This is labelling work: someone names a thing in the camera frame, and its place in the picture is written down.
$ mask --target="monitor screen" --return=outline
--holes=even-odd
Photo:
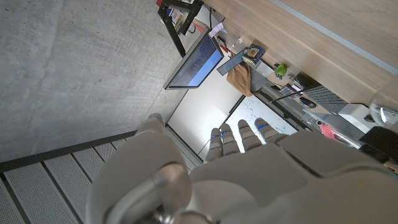
[[[177,68],[165,89],[197,88],[223,58],[221,50],[208,32],[204,32],[191,47]]]

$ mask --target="whiteboard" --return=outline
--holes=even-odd
[[[262,118],[264,121],[267,121],[269,125],[271,125],[279,133],[290,135],[297,132],[295,128],[283,120],[283,118],[281,118],[277,113],[272,111],[267,105],[257,99],[257,97],[245,97],[241,104],[236,108],[234,113],[226,121],[226,123],[231,127],[241,152],[244,152],[242,138],[238,129],[238,121],[241,119],[244,119],[248,122],[254,134],[259,136],[261,142],[265,144],[265,141],[262,139],[257,128],[254,126],[254,121],[257,118]]]

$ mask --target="label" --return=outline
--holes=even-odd
[[[223,25],[222,22],[220,22],[216,27],[214,27],[214,28],[210,31],[209,36],[210,36],[211,38],[213,38],[214,35],[216,35],[216,34],[218,33],[218,31],[222,30],[223,28],[224,28],[224,25]]]

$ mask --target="black metal frame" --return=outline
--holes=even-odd
[[[194,0],[192,4],[181,2],[178,0],[163,0],[162,4],[159,7],[159,10],[157,11],[158,15],[160,16],[160,18],[162,18],[164,24],[166,25],[167,31],[169,32],[181,57],[185,56],[186,51],[178,35],[185,35],[187,33],[193,19],[195,18],[195,16],[198,15],[202,5],[203,1],[201,0]],[[178,28],[178,30],[175,30],[174,28],[172,17],[167,15],[167,10],[169,8],[188,12],[188,16],[185,19],[185,22]]]

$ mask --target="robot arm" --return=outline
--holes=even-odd
[[[398,180],[380,163],[322,135],[279,134],[263,119],[211,132],[188,175],[154,114],[101,168],[87,223],[398,223]]]

